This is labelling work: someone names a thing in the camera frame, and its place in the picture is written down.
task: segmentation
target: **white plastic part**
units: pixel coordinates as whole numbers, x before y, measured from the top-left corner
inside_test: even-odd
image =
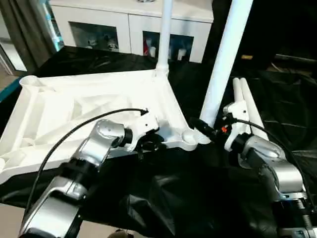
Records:
[[[152,47],[152,38],[147,38],[146,43],[147,43],[148,48],[151,48]]]
[[[148,109],[168,148],[194,150],[194,131],[187,125],[167,76],[155,74],[155,70],[144,70],[22,78],[22,91],[0,139],[0,184],[13,175],[38,170],[51,147],[76,125],[122,108]],[[128,126],[139,117],[139,112],[122,112],[107,119]],[[62,143],[45,169],[68,161],[94,124],[82,127]],[[110,157],[127,154],[131,154],[127,148],[117,148]],[[2,170],[1,161],[5,162]]]
[[[230,104],[226,107],[224,107],[225,113],[232,113],[232,116],[236,119],[246,120],[249,121],[249,114],[247,109],[247,103],[246,101],[242,100],[239,102],[235,102],[233,104]],[[250,127],[247,124],[243,124],[240,122],[236,122],[232,124],[232,130],[231,133],[226,140],[226,143],[224,144],[224,148],[226,151],[231,151],[231,145],[234,139],[239,134],[248,133],[250,134]]]
[[[179,49],[177,60],[182,60],[183,57],[186,55],[187,50],[186,49]]]
[[[242,94],[242,88],[240,84],[239,78],[233,79],[233,93],[234,93],[234,101],[235,102],[241,102],[243,101],[243,94]]]
[[[170,23],[172,18],[173,0],[163,0],[161,31],[159,37],[157,75],[168,74],[168,51],[170,38]]]
[[[151,46],[151,47],[150,47],[150,56],[153,57],[153,58],[155,58],[156,51],[157,51],[156,47]]]
[[[253,0],[233,0],[208,85],[200,119],[213,127],[228,83]],[[199,143],[210,140],[198,133]]]
[[[135,119],[131,125],[127,128],[131,129],[133,137],[131,144],[128,145],[127,151],[132,152],[137,146],[139,139],[147,134],[151,130],[158,130],[159,124],[157,119],[152,113],[147,113],[137,119]]]
[[[247,80],[245,78],[241,78],[240,84],[241,84],[241,88],[242,88],[243,98],[247,102],[250,122],[253,122],[261,127],[264,127],[261,116],[259,114],[257,105],[253,99],[253,96],[252,96],[252,93],[250,91]],[[259,130],[253,126],[251,127],[251,129],[252,129],[252,133],[254,135],[257,135],[265,140],[268,140],[268,136],[264,131]]]

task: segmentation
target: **black wire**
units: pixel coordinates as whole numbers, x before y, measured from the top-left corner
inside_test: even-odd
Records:
[[[282,147],[283,150],[285,150],[288,153],[289,157],[291,158],[290,162],[295,165],[295,167],[299,170],[299,172],[303,176],[303,184],[304,184],[304,186],[306,188],[307,197],[310,200],[311,206],[313,207],[313,212],[315,212],[315,208],[316,207],[315,207],[315,203],[314,203],[314,200],[313,200],[313,196],[312,196],[312,194],[309,191],[309,186],[308,186],[307,180],[305,179],[303,170],[302,170],[301,166],[299,165],[297,159],[293,155],[292,151],[287,146],[285,146],[285,144],[280,139],[278,139],[273,133],[269,132],[268,130],[266,130],[262,126],[259,126],[259,125],[255,124],[253,122],[246,121],[246,120],[241,120],[241,119],[234,119],[234,121],[235,122],[244,123],[244,124],[253,126],[253,127],[255,127],[255,128],[257,128],[257,129],[259,129],[261,131],[264,131],[266,134],[271,136]]]
[[[41,163],[41,166],[38,170],[38,173],[36,175],[36,178],[34,180],[34,183],[33,183],[33,186],[32,186],[32,189],[31,189],[31,192],[30,192],[30,195],[29,195],[29,199],[28,199],[28,202],[26,204],[26,208],[25,208],[25,211],[24,211],[24,215],[23,217],[26,216],[26,214],[29,212],[30,210],[30,207],[31,207],[31,203],[32,203],[32,198],[33,198],[33,195],[34,195],[34,192],[36,190],[36,187],[37,187],[37,184],[39,182],[39,178],[42,174],[42,171],[47,163],[47,161],[49,160],[50,156],[52,155],[52,153],[56,150],[56,148],[61,144],[63,143],[63,141],[65,139],[67,139],[72,133],[74,133],[76,130],[78,130],[79,128],[95,121],[95,120],[98,120],[100,118],[103,118],[103,117],[106,117],[106,116],[109,116],[111,114],[115,114],[115,113],[120,113],[120,112],[128,112],[128,111],[137,111],[137,112],[141,112],[141,115],[144,115],[145,113],[147,113],[148,111],[146,110],[143,110],[143,109],[136,109],[136,108],[125,108],[125,109],[118,109],[118,110],[114,110],[114,111],[111,111],[111,112],[107,112],[107,113],[103,113],[103,114],[100,114],[96,117],[93,117],[87,121],[84,121],[83,123],[77,125],[76,127],[74,127],[70,132],[68,132],[66,135],[64,135],[51,149],[50,151],[48,152],[48,154],[45,156],[43,162]]]

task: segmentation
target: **black table surface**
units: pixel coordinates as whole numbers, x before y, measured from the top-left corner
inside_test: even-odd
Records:
[[[149,57],[64,47],[36,73],[38,77],[155,68]],[[169,81],[185,118],[199,117],[212,66],[171,62]],[[309,189],[317,192],[316,80],[299,74],[236,70],[249,83],[266,129],[298,158]],[[3,132],[21,88],[0,103]],[[233,101],[232,83],[222,105]],[[136,230],[149,237],[276,237],[264,187],[251,170],[232,166],[235,155],[215,144],[147,153],[144,160],[110,160],[83,206],[86,220]],[[38,197],[58,169],[45,171]],[[35,173],[0,185],[2,203],[24,207]]]

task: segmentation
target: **white cylindrical tube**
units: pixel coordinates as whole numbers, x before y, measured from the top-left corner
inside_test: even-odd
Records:
[[[243,94],[240,85],[240,79],[234,78],[233,79],[233,93],[234,93],[234,101],[241,102],[243,101]]]
[[[179,49],[177,60],[182,60],[183,57],[186,55],[187,50],[186,49]]]
[[[156,67],[158,75],[167,75],[168,73],[168,50],[172,9],[173,0],[164,0],[162,8],[161,30],[159,37],[158,63]]]
[[[150,47],[150,56],[155,58],[157,49],[154,46]]]
[[[247,80],[245,78],[241,78],[240,85],[242,88],[243,98],[247,103],[250,122],[253,122],[261,127],[264,127],[260,113],[253,99]],[[261,131],[253,126],[251,127],[251,130],[254,135],[257,135],[259,137],[262,137],[265,140],[268,140],[268,136],[264,131]]]
[[[253,0],[232,0],[226,26],[222,35],[218,54],[200,119],[213,127],[220,103],[236,58],[241,38],[249,17]],[[198,142],[208,144],[206,136],[198,135]]]

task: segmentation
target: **robotic arm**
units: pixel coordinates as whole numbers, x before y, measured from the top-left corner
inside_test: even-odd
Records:
[[[76,150],[45,192],[24,218],[19,237],[73,238],[82,219],[79,213],[89,189],[108,158],[111,149],[133,151],[140,138],[159,128],[156,118],[147,113],[125,128],[102,119]]]
[[[224,108],[223,127],[214,130],[200,119],[192,124],[211,141],[224,137],[224,148],[239,155],[239,165],[255,170],[269,194],[277,233],[282,238],[316,238],[303,177],[277,144],[251,134],[245,101]]]

